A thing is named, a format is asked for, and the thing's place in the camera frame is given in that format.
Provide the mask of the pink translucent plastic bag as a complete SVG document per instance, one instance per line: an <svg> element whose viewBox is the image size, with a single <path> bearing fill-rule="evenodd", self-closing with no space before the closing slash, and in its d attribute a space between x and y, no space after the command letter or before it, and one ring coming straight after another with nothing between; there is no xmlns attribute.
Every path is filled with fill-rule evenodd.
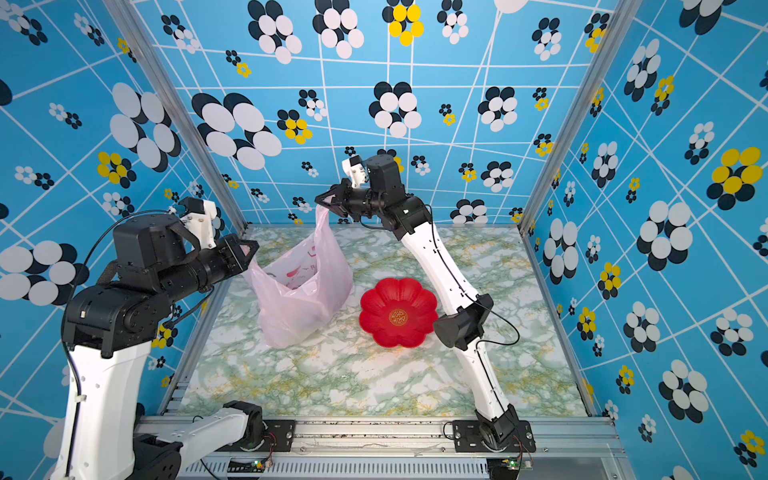
<svg viewBox="0 0 768 480"><path fill-rule="evenodd" d="M329 223L316 208L313 232L262 267L253 259L243 276L256 294L265 343L285 349L325 327L353 290L353 274Z"/></svg>

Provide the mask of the red flower-shaped plate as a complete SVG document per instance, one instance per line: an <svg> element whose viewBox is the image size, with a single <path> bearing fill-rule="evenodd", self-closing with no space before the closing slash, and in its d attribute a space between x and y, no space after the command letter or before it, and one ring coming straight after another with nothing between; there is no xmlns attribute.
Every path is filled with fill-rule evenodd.
<svg viewBox="0 0 768 480"><path fill-rule="evenodd" d="M359 325L383 348L417 348L434 332L436 296L412 278L385 278L360 301Z"/></svg>

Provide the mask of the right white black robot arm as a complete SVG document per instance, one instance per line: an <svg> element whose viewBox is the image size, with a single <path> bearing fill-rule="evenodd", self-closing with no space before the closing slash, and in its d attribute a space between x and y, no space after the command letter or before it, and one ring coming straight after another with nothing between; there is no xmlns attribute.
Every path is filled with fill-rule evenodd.
<svg viewBox="0 0 768 480"><path fill-rule="evenodd" d="M413 255L435 289L444 315L434 332L451 349L470 385L482 439L493 451L518 434L519 417L507 400L488 357L484 324L493 310L490 295L475 289L452 259L433 221L433 212L400 185L391 190L354 188L348 179L319 194L315 203L355 222L377 217Z"/></svg>

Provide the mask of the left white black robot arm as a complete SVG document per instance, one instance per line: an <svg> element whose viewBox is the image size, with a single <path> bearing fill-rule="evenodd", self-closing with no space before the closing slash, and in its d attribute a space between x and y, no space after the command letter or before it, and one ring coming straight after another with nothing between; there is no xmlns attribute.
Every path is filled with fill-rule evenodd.
<svg viewBox="0 0 768 480"><path fill-rule="evenodd" d="M143 213L109 228L116 258L69 300L61 343L72 377L55 479L175 479L214 451L262 445L259 406L231 401L172 433L135 431L144 365L173 305L243 273L259 245L205 240L194 219Z"/></svg>

